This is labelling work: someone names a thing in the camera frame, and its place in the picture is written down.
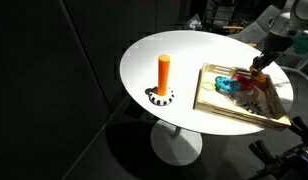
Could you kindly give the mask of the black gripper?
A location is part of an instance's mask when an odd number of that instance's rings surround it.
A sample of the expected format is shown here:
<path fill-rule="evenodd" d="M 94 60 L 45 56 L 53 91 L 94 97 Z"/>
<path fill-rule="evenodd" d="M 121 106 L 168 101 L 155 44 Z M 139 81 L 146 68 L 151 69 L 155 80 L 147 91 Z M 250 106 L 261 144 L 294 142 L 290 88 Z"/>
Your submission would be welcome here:
<path fill-rule="evenodd" d="M 293 44 L 290 37 L 283 37 L 273 33 L 269 33 L 263 43 L 264 50 L 262 52 L 262 60 L 260 56 L 253 59 L 252 67 L 262 71 L 269 66 L 279 55 Z"/>

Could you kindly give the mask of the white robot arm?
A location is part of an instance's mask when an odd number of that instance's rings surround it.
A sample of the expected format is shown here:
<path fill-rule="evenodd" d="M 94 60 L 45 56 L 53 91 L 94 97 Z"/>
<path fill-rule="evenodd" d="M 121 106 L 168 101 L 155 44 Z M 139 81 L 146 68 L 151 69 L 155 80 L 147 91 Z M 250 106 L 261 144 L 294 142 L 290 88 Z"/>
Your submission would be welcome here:
<path fill-rule="evenodd" d="M 284 8 L 268 25 L 269 33 L 263 44 L 264 50 L 253 59 L 250 66 L 253 76 L 260 74 L 308 30 L 308 0 L 287 0 Z"/>

